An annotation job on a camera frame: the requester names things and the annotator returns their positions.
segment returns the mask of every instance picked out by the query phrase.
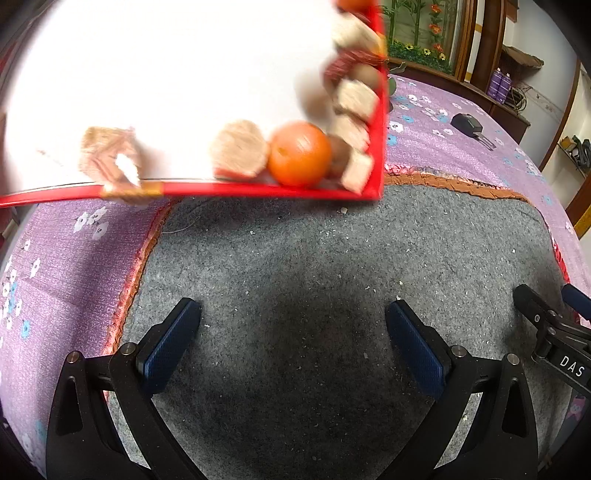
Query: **brown trim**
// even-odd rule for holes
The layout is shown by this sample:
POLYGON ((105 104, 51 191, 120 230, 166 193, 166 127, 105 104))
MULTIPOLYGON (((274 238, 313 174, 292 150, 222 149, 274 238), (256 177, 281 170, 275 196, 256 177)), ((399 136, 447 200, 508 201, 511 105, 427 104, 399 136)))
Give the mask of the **brown trim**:
POLYGON ((550 144, 550 148, 546 152, 546 155, 544 156, 542 163, 540 163, 540 171, 544 170, 544 167, 546 166, 546 164, 548 163, 548 160, 552 156, 552 153, 554 152, 556 145, 560 141, 560 137, 562 137, 562 132, 564 131, 564 126, 566 125, 567 120, 569 119, 570 111, 573 107, 574 96, 576 95, 577 87, 579 86, 579 72, 580 71, 581 71, 581 61, 579 59, 577 59, 577 63, 574 66, 574 78, 573 78, 573 84, 570 88, 569 101, 566 103, 566 108, 564 109, 564 115, 562 116, 562 120, 560 121, 560 124, 558 125, 558 130, 556 131, 556 135, 554 136, 554 139, 552 140, 552 143, 550 144))
POLYGON ((519 9, 511 2, 507 2, 507 18, 512 22, 517 22, 517 11, 519 9))
POLYGON ((486 2, 478 55, 472 72, 471 84, 486 91, 488 81, 499 65, 505 36, 506 0, 486 2))
POLYGON ((462 16, 462 24, 460 31, 462 32, 459 38, 459 45, 456 50, 454 65, 454 77, 463 82, 466 77, 468 69, 468 62, 470 61, 470 52, 472 51, 472 42, 474 41, 474 29, 476 25, 476 7, 478 0, 466 0, 464 15, 462 16))

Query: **red tray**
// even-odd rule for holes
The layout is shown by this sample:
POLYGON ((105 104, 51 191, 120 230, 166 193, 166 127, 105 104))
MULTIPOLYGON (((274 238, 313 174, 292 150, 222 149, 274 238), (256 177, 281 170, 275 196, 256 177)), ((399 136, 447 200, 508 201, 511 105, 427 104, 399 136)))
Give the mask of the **red tray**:
MULTIPOLYGON (((379 6, 374 4, 368 11, 371 27, 380 34, 384 24, 379 6)), ((248 196, 248 197, 300 197, 334 200, 379 200, 384 191, 384 152, 386 137, 387 70, 381 67, 384 88, 379 98, 374 118, 369 123, 370 145, 368 154, 374 159, 374 170, 361 194, 342 189, 296 189, 262 183, 200 183, 162 181, 157 190, 165 196, 248 196)), ((53 202, 58 200, 79 200, 102 197, 103 188, 97 184, 78 184, 38 189, 0 196, 0 207, 26 205, 30 203, 53 202)))

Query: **white flower print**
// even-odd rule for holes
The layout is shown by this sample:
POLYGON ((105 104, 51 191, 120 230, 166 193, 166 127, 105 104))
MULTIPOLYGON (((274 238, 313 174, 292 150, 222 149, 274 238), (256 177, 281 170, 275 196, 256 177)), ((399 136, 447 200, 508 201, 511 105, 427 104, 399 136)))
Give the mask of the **white flower print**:
POLYGON ((101 218, 103 218, 103 215, 106 214, 107 211, 108 210, 105 207, 95 210, 95 212, 88 217, 88 224, 93 225, 95 222, 98 222, 101 218))
POLYGON ((100 223, 95 230, 95 233, 92 234, 92 239, 93 240, 99 240, 101 239, 101 237, 107 233, 107 230, 109 228, 109 222, 105 222, 105 223, 100 223))
POLYGON ((404 127, 398 122, 390 122, 390 128, 397 133, 401 133, 404 130, 404 127))
POLYGON ((8 263, 6 264, 6 267, 4 267, 4 273, 6 273, 10 267, 12 266, 12 255, 10 257, 8 257, 8 263))
POLYGON ((41 258, 37 258, 33 262, 33 266, 31 267, 31 275, 29 276, 29 278, 33 278, 35 275, 37 275, 37 271, 39 270, 40 265, 41 265, 41 258))
POLYGON ((29 435, 25 434, 21 437, 21 445, 28 457, 31 458, 33 456, 33 444, 29 435))

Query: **orange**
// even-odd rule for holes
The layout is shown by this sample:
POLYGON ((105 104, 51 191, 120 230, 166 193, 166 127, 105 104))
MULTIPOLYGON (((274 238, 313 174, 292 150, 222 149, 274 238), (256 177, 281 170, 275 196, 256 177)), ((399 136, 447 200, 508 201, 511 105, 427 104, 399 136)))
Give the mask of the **orange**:
POLYGON ((270 143, 267 169, 288 187, 313 187, 329 171, 330 141, 324 132, 308 123, 293 122, 275 132, 270 143))
POLYGON ((347 12, 364 12, 373 4, 374 0, 337 0, 337 7, 347 12))

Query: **metal screw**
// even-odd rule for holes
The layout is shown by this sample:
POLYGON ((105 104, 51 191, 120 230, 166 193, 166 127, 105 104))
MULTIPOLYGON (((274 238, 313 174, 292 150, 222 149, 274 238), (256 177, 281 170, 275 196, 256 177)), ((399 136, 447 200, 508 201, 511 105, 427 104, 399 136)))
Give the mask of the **metal screw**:
POLYGON ((452 353, 456 357, 462 358, 463 356, 467 355, 468 350, 466 350, 462 345, 452 345, 452 353))
POLYGON ((68 353, 68 356, 66 357, 66 362, 68 362, 69 364, 75 364, 79 358, 80 352, 74 350, 73 352, 68 353))
POLYGON ((507 360, 509 360, 511 365, 519 365, 519 357, 514 353, 507 355, 507 360))
POLYGON ((121 348, 119 350, 121 351, 121 353, 123 355, 131 355, 132 353, 135 352, 135 343, 133 343, 133 342, 125 343, 125 344, 121 345, 121 348))

